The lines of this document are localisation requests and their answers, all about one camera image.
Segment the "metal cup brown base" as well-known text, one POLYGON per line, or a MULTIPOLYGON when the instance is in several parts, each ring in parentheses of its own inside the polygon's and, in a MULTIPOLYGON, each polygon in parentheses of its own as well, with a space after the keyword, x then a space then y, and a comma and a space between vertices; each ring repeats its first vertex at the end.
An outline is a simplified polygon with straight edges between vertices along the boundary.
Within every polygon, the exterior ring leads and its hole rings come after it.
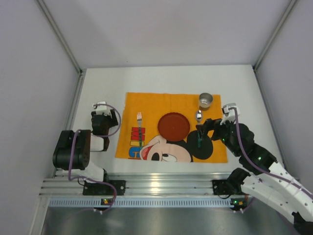
POLYGON ((199 95, 199 109, 202 111, 208 110, 213 102, 213 95, 209 93, 201 93, 199 95))

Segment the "red round plate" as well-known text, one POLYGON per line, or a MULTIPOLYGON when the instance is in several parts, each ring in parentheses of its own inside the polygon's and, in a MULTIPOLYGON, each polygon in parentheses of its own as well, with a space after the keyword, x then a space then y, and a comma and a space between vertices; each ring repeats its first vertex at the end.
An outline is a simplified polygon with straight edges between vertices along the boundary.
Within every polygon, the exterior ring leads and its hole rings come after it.
POLYGON ((190 132, 190 122, 183 114, 171 112, 160 118, 157 130, 167 141, 181 141, 190 132))

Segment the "fork with teal handle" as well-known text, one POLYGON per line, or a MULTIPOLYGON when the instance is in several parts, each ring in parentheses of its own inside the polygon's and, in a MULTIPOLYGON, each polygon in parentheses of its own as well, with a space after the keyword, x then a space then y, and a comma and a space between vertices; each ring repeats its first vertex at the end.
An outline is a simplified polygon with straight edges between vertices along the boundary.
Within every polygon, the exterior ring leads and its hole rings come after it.
POLYGON ((138 132, 139 132, 139 147, 142 149, 142 130, 141 130, 141 124, 142 124, 142 114, 141 112, 137 113, 137 124, 138 124, 138 132))

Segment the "orange cartoon mouse towel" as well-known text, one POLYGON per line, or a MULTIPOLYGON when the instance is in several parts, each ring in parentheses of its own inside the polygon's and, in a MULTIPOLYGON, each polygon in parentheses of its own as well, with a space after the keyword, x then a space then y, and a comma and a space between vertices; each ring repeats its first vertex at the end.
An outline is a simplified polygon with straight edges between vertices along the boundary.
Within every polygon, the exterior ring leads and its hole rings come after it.
MULTIPOLYGON (((198 148, 196 112, 199 110, 197 94, 127 93, 122 124, 116 149, 116 158, 171 163, 227 163, 226 147, 221 141, 212 141, 212 131, 198 148), (142 149, 139 147, 137 113, 142 114, 142 149), (190 132, 181 141, 167 141, 158 130, 160 118, 171 112, 183 114, 190 122, 190 132)), ((206 119, 222 118, 221 97, 213 96, 208 110, 202 111, 206 119)))

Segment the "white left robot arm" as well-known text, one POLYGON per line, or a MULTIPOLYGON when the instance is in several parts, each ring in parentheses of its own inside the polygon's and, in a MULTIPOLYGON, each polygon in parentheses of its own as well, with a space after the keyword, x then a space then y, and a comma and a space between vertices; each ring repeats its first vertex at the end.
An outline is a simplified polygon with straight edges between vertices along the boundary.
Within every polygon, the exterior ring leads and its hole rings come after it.
POLYGON ((105 169, 90 159, 91 152, 105 152, 110 137, 121 127, 121 115, 105 101, 93 104, 91 129, 63 130, 56 144, 52 162, 55 168, 67 172, 69 181, 86 180, 91 183, 108 184, 105 169))

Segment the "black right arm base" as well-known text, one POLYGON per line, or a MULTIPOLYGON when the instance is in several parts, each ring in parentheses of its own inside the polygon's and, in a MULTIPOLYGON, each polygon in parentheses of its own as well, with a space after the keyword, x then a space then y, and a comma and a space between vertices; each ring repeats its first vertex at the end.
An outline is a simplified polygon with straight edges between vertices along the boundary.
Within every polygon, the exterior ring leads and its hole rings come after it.
POLYGON ((243 185, 247 176, 250 176, 250 174, 239 168, 234 170, 227 179, 213 180, 213 194, 218 196, 244 195, 241 185, 243 185))

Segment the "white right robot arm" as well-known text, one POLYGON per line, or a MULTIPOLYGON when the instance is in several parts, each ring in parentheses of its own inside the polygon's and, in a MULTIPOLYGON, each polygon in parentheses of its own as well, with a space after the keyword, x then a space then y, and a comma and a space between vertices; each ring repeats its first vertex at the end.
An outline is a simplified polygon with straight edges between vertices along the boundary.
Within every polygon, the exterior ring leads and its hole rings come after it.
POLYGON ((207 119, 198 122, 200 137, 213 131, 212 140, 221 141, 241 168, 227 179, 235 193, 245 193, 262 201, 284 216, 301 235, 313 233, 313 194, 292 177, 267 149, 254 141, 254 133, 237 121, 207 119))

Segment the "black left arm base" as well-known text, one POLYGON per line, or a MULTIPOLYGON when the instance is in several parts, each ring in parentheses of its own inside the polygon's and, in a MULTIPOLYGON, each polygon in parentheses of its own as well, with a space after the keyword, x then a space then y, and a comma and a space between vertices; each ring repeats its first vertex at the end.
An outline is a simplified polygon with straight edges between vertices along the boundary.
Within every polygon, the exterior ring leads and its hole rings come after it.
MULTIPOLYGON (((117 191, 117 196, 122 196, 125 193, 126 181, 125 180, 110 180, 109 184, 113 185, 117 191)), ((83 193, 84 196, 104 196, 114 195, 112 187, 99 184, 99 183, 88 183, 85 182, 83 193)))

